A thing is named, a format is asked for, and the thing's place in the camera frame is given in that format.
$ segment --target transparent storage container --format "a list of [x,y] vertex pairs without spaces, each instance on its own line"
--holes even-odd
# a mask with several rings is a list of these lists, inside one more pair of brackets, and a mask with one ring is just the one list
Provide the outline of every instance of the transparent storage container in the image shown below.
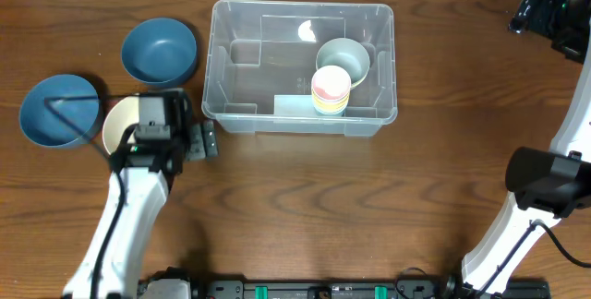
[[[360,42],[371,66],[342,117],[313,111],[320,47]],[[231,133],[333,133],[371,137],[398,114],[394,15],[381,4],[221,0],[213,7],[203,112]]]

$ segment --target black cable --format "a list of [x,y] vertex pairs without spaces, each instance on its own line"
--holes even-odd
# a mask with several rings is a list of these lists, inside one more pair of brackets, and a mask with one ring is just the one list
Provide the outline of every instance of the black cable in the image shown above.
[[525,230],[525,233],[521,236],[521,238],[519,238],[519,240],[517,241],[517,243],[513,246],[513,248],[509,252],[509,255],[507,255],[507,257],[502,261],[502,263],[499,266],[497,266],[497,270],[488,279],[488,281],[486,282],[485,286],[476,294],[476,296],[475,296],[476,299],[480,298],[488,290],[488,288],[490,287],[490,285],[501,274],[502,270],[505,269],[505,267],[507,267],[507,264],[509,264],[509,261],[511,261],[511,259],[513,258],[513,256],[515,255],[515,253],[517,253],[517,250],[524,243],[525,239],[527,239],[527,237],[529,236],[529,234],[531,234],[535,229],[536,229],[536,225],[534,223],[531,223],[527,227],[527,230]]
[[121,179],[121,175],[119,174],[118,171],[114,171],[114,169],[111,167],[111,164],[109,163],[109,155],[103,149],[101,149],[101,147],[99,147],[96,143],[94,143],[94,141],[92,141],[92,139],[90,137],[88,137],[85,132],[83,132],[80,128],[78,128],[76,125],[74,125],[71,121],[69,121],[67,118],[65,118],[63,115],[61,115],[51,104],[51,102],[56,102],[56,101],[89,101],[89,100],[98,101],[99,99],[96,96],[92,96],[92,97],[90,97],[90,96],[58,97],[58,98],[45,99],[43,103],[45,105],[45,108],[50,113],[52,113],[56,118],[58,118],[63,124],[65,124],[70,129],[75,131],[76,134],[80,135],[87,142],[89,142],[99,152],[99,154],[101,156],[103,156],[103,158],[107,161],[107,164],[109,164],[109,168],[111,169],[111,172],[115,173],[115,176],[117,177],[117,182],[119,183],[119,202],[117,203],[117,207],[115,209],[115,214],[113,216],[113,219],[111,220],[111,224],[109,225],[109,229],[107,230],[107,233],[104,236],[103,243],[101,244],[101,248],[99,249],[99,253],[97,254],[97,257],[96,257],[96,261],[94,262],[94,268],[92,269],[92,278],[90,280],[90,299],[97,299],[98,293],[99,293],[99,283],[101,281],[101,270],[103,269],[104,254],[106,253],[107,247],[109,246],[109,242],[111,241],[111,237],[113,236],[113,232],[115,231],[115,227],[117,225],[117,222],[119,221],[119,217],[121,216],[121,212],[123,210],[123,207],[126,204],[127,192],[126,192],[125,186],[123,184],[123,180]]
[[[404,270],[402,270],[400,272],[400,274],[398,274],[398,277],[396,278],[396,281],[394,281],[394,289],[396,290],[396,292],[398,292],[398,294],[400,294],[404,299],[410,299],[409,297],[407,297],[404,294],[404,291],[402,291],[400,288],[398,288],[398,281],[400,280],[401,276],[404,276],[406,273],[408,273],[409,271],[418,271],[420,273],[422,273],[423,275],[427,276],[427,273],[425,271],[423,271],[423,269],[421,268],[417,268],[417,267],[410,267],[410,268],[406,268]],[[431,295],[428,296],[424,296],[423,299],[431,299],[431,298],[435,298],[435,293],[432,293]]]
[[558,248],[558,250],[562,253],[562,255],[564,257],[566,257],[566,259],[568,259],[574,265],[579,266],[581,268],[591,268],[591,263],[580,261],[580,260],[574,258],[572,255],[570,255],[569,252],[567,252],[566,249],[564,249],[561,242],[558,241],[558,238],[556,237],[556,235],[554,235],[554,233],[551,231],[551,229],[546,224],[544,224],[543,221],[534,221],[533,224],[541,226],[542,229],[544,229],[544,231],[546,231],[546,233],[548,234],[548,236],[550,237],[550,239],[552,240],[552,242],[554,243],[556,248]]
[[535,220],[530,223],[527,230],[525,230],[525,233],[521,236],[521,238],[519,239],[517,244],[515,244],[515,246],[511,250],[511,252],[509,252],[509,255],[497,267],[497,270],[495,271],[494,274],[492,274],[490,279],[488,279],[486,285],[482,288],[482,290],[480,290],[476,294],[476,296],[475,296],[476,299],[480,298],[487,291],[488,287],[490,287],[490,285],[497,279],[497,276],[499,276],[499,274],[501,274],[502,270],[507,266],[509,261],[513,258],[513,256],[515,255],[515,253],[517,252],[519,247],[524,243],[527,236],[529,236],[529,234],[531,234],[536,229],[537,226],[541,226],[542,229],[544,229],[544,231],[546,231],[546,233],[548,234],[548,236],[550,237],[550,239],[552,240],[552,242],[554,243],[556,248],[558,248],[558,250],[562,253],[562,255],[564,257],[566,257],[566,259],[571,261],[576,266],[579,266],[582,268],[591,268],[591,263],[582,262],[582,261],[574,258],[572,255],[570,255],[569,252],[567,252],[566,249],[564,249],[564,247],[562,246],[561,242],[558,240],[556,235],[554,235],[554,233],[551,231],[551,229],[543,221]]

